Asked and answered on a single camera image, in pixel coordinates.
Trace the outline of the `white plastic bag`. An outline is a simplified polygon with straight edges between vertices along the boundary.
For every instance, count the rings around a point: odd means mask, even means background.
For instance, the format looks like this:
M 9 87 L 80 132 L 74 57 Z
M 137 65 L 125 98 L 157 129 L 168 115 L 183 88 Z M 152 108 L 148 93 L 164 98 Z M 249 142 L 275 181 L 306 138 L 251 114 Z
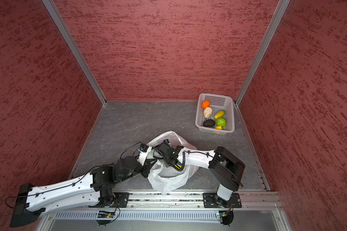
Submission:
M 157 146 L 164 140 L 168 139 L 170 145 L 176 147 L 178 145 L 184 146 L 196 150 L 197 148 L 188 143 L 183 137 L 175 133 L 174 131 L 165 132 L 158 137 L 151 140 L 148 146 Z M 152 169 L 150 170 L 148 180 L 155 191 L 161 193 L 170 193 L 182 186 L 184 186 L 188 179 L 191 178 L 199 167 L 185 164 L 182 171 L 177 171 L 173 167 L 166 167 L 164 161 L 158 160 Z

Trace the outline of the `dark avocado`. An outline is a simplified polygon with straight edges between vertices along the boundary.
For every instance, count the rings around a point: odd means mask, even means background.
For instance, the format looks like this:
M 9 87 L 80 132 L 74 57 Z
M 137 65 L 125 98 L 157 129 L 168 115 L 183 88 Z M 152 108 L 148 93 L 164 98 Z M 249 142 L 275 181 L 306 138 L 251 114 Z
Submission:
M 216 122 L 212 119 L 207 119 L 202 124 L 206 128 L 213 128 L 216 125 Z

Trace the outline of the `beige potato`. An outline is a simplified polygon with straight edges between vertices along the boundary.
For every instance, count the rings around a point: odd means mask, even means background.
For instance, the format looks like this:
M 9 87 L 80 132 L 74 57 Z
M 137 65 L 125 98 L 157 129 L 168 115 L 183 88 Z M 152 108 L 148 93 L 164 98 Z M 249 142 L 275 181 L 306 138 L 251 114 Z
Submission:
M 212 110 L 211 107 L 206 107 L 206 108 L 204 108 L 204 110 L 203 110 L 203 116 L 204 116 L 205 118 L 209 118 L 209 117 L 212 115 L 212 113 L 213 113 L 213 110 Z

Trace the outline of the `green custard apple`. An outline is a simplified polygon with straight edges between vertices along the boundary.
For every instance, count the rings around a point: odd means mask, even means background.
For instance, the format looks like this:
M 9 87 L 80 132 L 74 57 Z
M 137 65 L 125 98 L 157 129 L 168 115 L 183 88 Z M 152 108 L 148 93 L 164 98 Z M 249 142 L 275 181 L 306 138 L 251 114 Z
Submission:
M 217 127 L 225 127 L 227 125 L 227 121 L 223 117 L 219 117 L 216 119 L 216 126 Z

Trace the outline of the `orange carrot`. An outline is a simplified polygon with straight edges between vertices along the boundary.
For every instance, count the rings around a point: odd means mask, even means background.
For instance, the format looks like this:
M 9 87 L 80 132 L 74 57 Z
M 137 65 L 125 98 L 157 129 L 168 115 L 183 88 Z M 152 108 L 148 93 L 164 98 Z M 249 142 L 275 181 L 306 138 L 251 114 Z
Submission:
M 210 107 L 211 103 L 209 101 L 203 101 L 202 104 L 201 104 L 201 107 L 203 109 L 207 108 L 207 107 Z

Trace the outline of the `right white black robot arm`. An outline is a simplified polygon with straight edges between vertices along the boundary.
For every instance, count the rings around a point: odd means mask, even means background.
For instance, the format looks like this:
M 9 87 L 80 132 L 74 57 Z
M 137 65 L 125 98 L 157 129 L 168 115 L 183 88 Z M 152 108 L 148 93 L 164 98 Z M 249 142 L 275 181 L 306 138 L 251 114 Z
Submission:
M 214 203 L 219 208 L 232 208 L 232 195 L 243 187 L 242 177 L 245 164 L 226 148 L 219 146 L 211 151 L 191 150 L 184 146 L 171 147 L 167 140 L 153 147 L 166 167 L 183 171 L 187 166 L 202 167 L 210 170 L 219 182 Z

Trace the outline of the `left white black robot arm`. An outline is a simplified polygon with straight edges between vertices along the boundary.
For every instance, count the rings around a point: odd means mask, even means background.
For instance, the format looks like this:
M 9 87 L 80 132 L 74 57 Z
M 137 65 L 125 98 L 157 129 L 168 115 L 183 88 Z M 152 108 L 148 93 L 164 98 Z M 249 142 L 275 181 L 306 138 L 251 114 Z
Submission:
M 117 184 L 136 175 L 147 178 L 156 159 L 139 162 L 128 156 L 116 164 L 93 167 L 86 174 L 47 186 L 25 183 L 19 187 L 10 221 L 11 228 L 34 223 L 38 218 L 64 209 L 90 207 L 117 210 L 127 205 L 127 193 L 114 192 Z

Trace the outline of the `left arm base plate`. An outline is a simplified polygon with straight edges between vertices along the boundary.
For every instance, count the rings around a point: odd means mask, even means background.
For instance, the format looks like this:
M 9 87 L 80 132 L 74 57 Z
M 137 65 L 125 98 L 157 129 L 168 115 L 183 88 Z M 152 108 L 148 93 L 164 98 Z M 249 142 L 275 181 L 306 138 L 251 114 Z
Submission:
M 111 195 L 108 195 L 106 200 L 103 202 L 104 208 L 126 208 L 128 200 L 129 200 L 129 193 L 122 193 L 122 192 L 115 192 Z

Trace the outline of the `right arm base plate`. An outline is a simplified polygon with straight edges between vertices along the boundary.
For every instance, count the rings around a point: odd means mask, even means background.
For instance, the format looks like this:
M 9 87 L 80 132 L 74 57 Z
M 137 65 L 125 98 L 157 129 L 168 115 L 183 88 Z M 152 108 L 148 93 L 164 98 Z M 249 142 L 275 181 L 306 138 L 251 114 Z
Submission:
M 216 193 L 203 193 L 205 208 L 242 208 L 242 202 L 238 193 L 233 193 L 229 200 L 220 198 Z

